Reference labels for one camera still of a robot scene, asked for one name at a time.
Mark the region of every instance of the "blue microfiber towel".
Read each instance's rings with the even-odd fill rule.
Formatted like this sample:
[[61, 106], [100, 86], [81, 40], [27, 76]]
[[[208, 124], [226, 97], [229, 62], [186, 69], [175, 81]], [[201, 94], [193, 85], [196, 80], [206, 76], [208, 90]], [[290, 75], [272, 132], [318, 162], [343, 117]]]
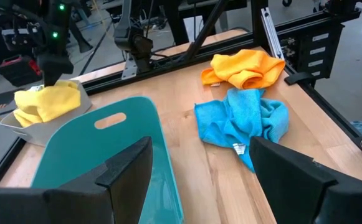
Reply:
[[286, 105], [261, 98], [264, 91], [233, 88], [228, 90], [224, 101], [213, 100], [194, 106], [200, 139], [229, 148], [233, 148], [234, 143], [245, 144], [245, 152], [239, 157], [252, 172], [250, 138], [261, 136], [278, 143], [288, 129]]

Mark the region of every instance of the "metal frame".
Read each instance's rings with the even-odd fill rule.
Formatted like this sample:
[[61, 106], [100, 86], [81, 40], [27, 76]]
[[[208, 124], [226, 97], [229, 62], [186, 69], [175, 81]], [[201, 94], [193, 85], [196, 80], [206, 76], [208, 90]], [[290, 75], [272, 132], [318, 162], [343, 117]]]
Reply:
[[[157, 61], [160, 67], [154, 71], [138, 74], [134, 78], [122, 80], [122, 72], [116, 72], [101, 78], [96, 78], [89, 82], [83, 83], [83, 86], [88, 95], [94, 95], [103, 91], [107, 91], [119, 86], [127, 85], [133, 82], [138, 82], [147, 78], [169, 73], [179, 70], [188, 66], [198, 63], [206, 62], [212, 59], [214, 54], [234, 54], [240, 49], [251, 49], [254, 47], [263, 47], [269, 50], [268, 41], [265, 35], [264, 27], [262, 24], [260, 9], [267, 7], [267, 1], [251, 1], [252, 5], [252, 20], [253, 20], [253, 33], [243, 34], [231, 39], [223, 40], [200, 47], [196, 56], [190, 60], [182, 60], [186, 52], [181, 54], [172, 55], [168, 58], [163, 58]], [[306, 16], [293, 21], [284, 22], [275, 26], [279, 39], [288, 36], [295, 36], [304, 33], [307, 30], [315, 30], [321, 27], [332, 26], [332, 24], [339, 24], [341, 22], [356, 19], [360, 16], [360, 12], [354, 12], [348, 16], [331, 16], [325, 12], [318, 12], [310, 16]], [[296, 71], [287, 65], [285, 71], [289, 75], [294, 75]], [[314, 100], [315, 103], [348, 135], [348, 137], [360, 148], [360, 134], [351, 126], [347, 120], [342, 117], [336, 109], [334, 109], [311, 85], [302, 83], [299, 84], [301, 88]], [[0, 162], [0, 180], [6, 173], [7, 169], [12, 164], [20, 150], [25, 145], [25, 141], [17, 139], [11, 146], [7, 154]]]

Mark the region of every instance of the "wooden table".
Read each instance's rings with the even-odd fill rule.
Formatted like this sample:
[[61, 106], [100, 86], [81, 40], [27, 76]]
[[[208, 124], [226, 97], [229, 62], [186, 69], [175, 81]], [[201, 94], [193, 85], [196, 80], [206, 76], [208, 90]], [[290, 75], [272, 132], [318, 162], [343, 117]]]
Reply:
[[[232, 30], [209, 37], [206, 44], [241, 34]], [[163, 54], [186, 50], [180, 45]], [[123, 69], [124, 64], [104, 68], [77, 79], [85, 82]], [[222, 100], [231, 86], [202, 86], [200, 71], [209, 62], [132, 83], [91, 96], [93, 109], [129, 96], [149, 96], [160, 114], [171, 155], [186, 223], [275, 223], [274, 216], [255, 176], [232, 149], [203, 143], [198, 136], [195, 103]], [[281, 74], [264, 97], [283, 101], [289, 110], [290, 127], [281, 139], [295, 149], [333, 169], [362, 180], [362, 152], [348, 136], [298, 86], [288, 86]], [[26, 144], [3, 177], [0, 187], [28, 187], [44, 152]]]

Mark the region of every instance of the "orange cloth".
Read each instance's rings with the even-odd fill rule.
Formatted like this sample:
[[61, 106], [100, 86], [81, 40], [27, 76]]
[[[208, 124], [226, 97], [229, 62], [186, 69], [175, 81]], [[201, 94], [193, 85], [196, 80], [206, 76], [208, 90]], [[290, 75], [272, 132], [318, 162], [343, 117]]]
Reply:
[[228, 81], [238, 89], [266, 88], [276, 82], [285, 61], [261, 50], [241, 50], [229, 55], [214, 55], [211, 67], [201, 72], [203, 85]]

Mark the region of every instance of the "teal plastic tray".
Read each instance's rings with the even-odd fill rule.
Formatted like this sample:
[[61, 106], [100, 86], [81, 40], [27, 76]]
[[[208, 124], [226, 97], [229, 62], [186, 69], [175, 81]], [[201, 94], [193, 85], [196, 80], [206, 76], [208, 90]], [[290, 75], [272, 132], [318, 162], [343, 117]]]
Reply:
[[[126, 119], [105, 129], [95, 122], [117, 113]], [[140, 223], [183, 223], [173, 168], [153, 102], [137, 96], [75, 118], [50, 139], [33, 188], [56, 188], [105, 162], [143, 136], [153, 140], [153, 170]]]

